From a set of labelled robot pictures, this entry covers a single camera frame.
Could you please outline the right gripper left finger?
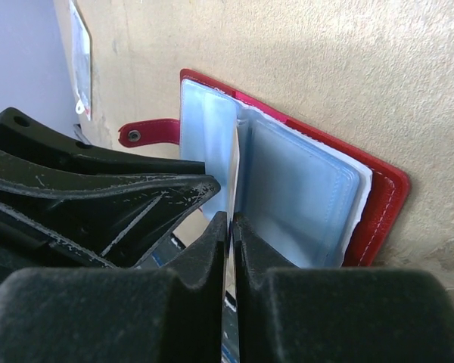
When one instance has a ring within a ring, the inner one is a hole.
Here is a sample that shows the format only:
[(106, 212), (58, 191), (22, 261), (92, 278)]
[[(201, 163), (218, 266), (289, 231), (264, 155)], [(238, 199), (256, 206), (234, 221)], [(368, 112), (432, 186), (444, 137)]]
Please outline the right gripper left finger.
[[(217, 213), (205, 238), (223, 241)], [(197, 362), (169, 308), (173, 277), (162, 268), (25, 268), (0, 285), (0, 362)]]

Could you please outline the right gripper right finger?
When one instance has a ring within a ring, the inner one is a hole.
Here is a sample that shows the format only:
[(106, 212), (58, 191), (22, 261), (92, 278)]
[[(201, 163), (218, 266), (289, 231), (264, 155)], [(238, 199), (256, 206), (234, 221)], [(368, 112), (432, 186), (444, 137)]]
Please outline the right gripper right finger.
[(413, 269), (298, 268), (232, 226), (242, 362), (454, 362), (454, 305)]

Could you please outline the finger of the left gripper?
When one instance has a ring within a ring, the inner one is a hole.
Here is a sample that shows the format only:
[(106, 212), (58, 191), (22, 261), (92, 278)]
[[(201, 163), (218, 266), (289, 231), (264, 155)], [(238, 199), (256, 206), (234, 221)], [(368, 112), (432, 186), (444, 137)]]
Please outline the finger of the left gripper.
[(196, 175), (87, 175), (0, 150), (0, 244), (45, 265), (131, 268), (219, 192)]
[(143, 157), (84, 144), (13, 107), (0, 113), (0, 150), (51, 169), (86, 175), (205, 173), (202, 162)]

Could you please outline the red card holder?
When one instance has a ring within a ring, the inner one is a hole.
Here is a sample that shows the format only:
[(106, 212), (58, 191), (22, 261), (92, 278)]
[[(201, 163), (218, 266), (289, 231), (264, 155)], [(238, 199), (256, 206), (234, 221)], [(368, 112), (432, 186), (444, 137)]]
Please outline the red card holder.
[(180, 73), (178, 119), (128, 123), (124, 147), (170, 143), (220, 183), (206, 218), (229, 210), (229, 164), (238, 127), (235, 212), (302, 268), (368, 266), (411, 185), (401, 169), (202, 73)]

